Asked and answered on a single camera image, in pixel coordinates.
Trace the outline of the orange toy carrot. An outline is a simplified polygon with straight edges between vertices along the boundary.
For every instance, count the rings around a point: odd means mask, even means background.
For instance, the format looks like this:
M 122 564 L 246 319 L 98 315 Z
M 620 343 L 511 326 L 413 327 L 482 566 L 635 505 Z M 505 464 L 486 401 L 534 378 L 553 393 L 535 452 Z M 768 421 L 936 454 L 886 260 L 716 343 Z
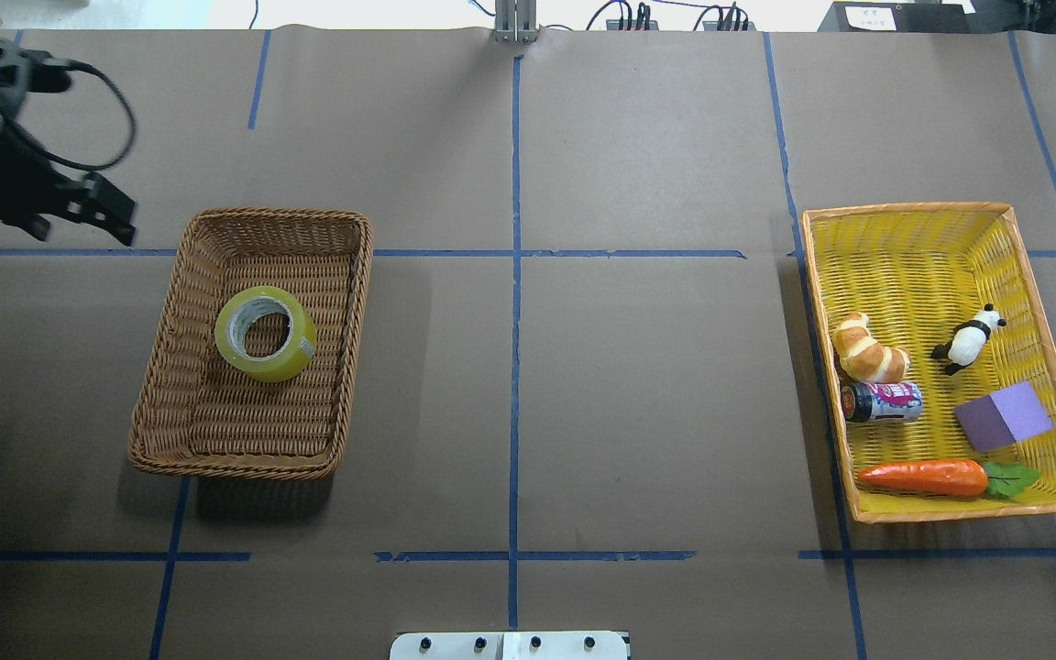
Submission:
M 856 480 L 880 489 L 934 496 L 1011 499 L 1040 476 L 1038 469 L 1018 461 L 930 459 L 876 464 L 859 472 Z

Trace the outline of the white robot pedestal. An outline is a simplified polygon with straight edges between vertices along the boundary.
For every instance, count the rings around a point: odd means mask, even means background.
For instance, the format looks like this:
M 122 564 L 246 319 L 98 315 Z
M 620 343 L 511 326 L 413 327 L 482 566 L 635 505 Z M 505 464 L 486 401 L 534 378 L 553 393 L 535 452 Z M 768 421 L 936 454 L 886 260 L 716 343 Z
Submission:
M 390 659 L 631 659 L 625 631 L 402 633 Z

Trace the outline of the toy croissant bread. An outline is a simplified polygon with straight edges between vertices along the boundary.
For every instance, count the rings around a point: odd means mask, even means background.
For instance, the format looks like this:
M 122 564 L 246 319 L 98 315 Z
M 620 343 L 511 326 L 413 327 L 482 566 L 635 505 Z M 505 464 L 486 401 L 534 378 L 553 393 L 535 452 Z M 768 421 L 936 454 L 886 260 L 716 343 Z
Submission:
M 912 359 L 906 348 L 876 341 L 869 331 L 866 313 L 848 313 L 832 338 L 840 367 L 851 380 L 871 384 L 898 383 L 906 379 Z

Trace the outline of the yellow plastic basket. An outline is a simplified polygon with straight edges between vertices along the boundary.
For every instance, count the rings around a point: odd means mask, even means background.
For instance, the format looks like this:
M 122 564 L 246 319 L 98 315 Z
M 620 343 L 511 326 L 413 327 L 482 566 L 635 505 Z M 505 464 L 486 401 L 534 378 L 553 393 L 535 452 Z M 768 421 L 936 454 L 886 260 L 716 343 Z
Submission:
M 885 203 L 806 210 L 806 276 L 840 477 L 859 523 L 930 523 L 1056 513 L 1056 346 L 1013 206 L 989 202 Z M 913 422 L 847 422 L 840 410 L 833 334 L 848 314 L 869 318 L 875 341 L 909 352 L 907 380 L 923 396 Z M 1027 383 L 1050 430 L 979 452 L 957 406 Z M 1035 469 L 1008 498 L 884 489 L 862 480 L 876 464 L 975 460 Z

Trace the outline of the toy panda figure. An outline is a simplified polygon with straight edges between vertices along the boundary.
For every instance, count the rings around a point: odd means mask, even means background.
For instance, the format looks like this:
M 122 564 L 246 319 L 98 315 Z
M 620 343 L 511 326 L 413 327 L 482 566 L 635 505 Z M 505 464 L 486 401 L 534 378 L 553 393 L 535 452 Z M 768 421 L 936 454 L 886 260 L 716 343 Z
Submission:
M 1007 319 L 996 309 L 993 303 L 986 303 L 981 312 L 972 319 L 962 322 L 953 329 L 950 341 L 936 344 L 930 351 L 930 358 L 942 364 L 944 375 L 954 376 L 957 372 L 972 367 L 981 356 L 992 334 L 1008 325 Z

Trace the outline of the brown wicker basket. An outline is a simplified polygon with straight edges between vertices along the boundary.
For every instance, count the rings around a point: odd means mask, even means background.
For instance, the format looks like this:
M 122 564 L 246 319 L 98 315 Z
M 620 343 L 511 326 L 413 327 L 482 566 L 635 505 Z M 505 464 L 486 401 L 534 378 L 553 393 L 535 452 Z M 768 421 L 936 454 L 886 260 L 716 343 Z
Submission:
M 347 210 L 215 208 L 187 225 L 133 413 L 128 455 L 155 475 L 316 480 L 347 451 L 373 231 Z M 289 293 L 312 319 L 310 363 L 259 381 L 216 345 L 247 289 Z

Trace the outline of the purple drink can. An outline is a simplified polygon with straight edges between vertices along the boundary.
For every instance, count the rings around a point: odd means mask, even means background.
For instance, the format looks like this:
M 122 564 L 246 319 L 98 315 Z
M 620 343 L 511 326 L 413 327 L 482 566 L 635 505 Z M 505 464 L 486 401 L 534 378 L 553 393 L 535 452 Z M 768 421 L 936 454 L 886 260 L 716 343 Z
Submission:
M 851 381 L 840 389 L 840 406 L 847 422 L 917 421 L 925 410 L 921 388 L 913 381 L 866 383 Z

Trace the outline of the aluminium frame post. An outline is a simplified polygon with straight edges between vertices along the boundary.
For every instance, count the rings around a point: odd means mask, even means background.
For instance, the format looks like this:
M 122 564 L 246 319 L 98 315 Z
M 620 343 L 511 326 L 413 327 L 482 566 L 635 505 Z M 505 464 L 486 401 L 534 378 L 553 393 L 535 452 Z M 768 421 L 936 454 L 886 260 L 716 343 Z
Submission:
M 539 38 L 535 0 L 493 1 L 493 38 L 498 43 L 533 43 Z

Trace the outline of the black box with label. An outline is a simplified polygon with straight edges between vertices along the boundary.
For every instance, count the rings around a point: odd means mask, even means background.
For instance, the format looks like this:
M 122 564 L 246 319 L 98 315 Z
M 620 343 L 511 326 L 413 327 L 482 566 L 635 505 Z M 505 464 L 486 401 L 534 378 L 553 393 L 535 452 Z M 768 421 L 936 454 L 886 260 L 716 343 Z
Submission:
M 972 34 L 962 5 L 904 1 L 834 1 L 818 33 Z

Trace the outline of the yellow tape roll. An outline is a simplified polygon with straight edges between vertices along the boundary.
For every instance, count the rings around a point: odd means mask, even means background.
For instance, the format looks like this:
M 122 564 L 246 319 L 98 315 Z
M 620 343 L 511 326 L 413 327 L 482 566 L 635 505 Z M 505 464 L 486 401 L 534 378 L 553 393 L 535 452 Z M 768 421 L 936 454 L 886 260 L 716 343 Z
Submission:
M 293 293 L 269 285 L 235 293 L 218 313 L 213 339 L 227 364 L 264 383 L 293 380 L 317 351 L 310 315 Z

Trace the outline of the purple foam cube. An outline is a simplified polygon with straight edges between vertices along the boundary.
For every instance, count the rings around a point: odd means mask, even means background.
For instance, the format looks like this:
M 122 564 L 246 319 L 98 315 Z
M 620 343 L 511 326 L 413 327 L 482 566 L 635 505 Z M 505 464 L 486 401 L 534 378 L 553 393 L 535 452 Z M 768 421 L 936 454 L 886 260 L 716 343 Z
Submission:
M 953 413 L 977 454 L 1021 444 L 1053 429 L 1045 406 L 1030 381 L 973 398 L 956 406 Z

